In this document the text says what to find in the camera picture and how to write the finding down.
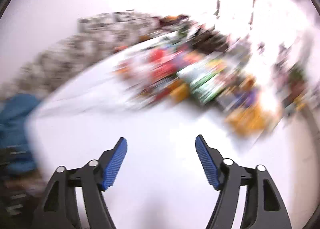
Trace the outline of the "blue cloth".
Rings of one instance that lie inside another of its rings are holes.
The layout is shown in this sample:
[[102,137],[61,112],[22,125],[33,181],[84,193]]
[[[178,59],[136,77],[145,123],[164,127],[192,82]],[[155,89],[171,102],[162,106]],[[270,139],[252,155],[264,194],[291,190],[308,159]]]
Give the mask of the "blue cloth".
[[9,175],[19,176],[36,169],[25,126],[39,104],[32,94],[18,93],[7,99],[1,109],[1,149],[8,152]]

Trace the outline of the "floral patterned sofa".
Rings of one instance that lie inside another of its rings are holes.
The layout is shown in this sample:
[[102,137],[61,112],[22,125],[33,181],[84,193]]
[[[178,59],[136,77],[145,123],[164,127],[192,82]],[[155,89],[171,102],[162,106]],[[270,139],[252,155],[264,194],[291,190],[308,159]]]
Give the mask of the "floral patterned sofa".
[[1,85],[1,100],[18,93],[43,99],[89,66],[139,43],[159,28],[159,20],[134,11],[78,19],[78,33],[42,51],[18,76]]

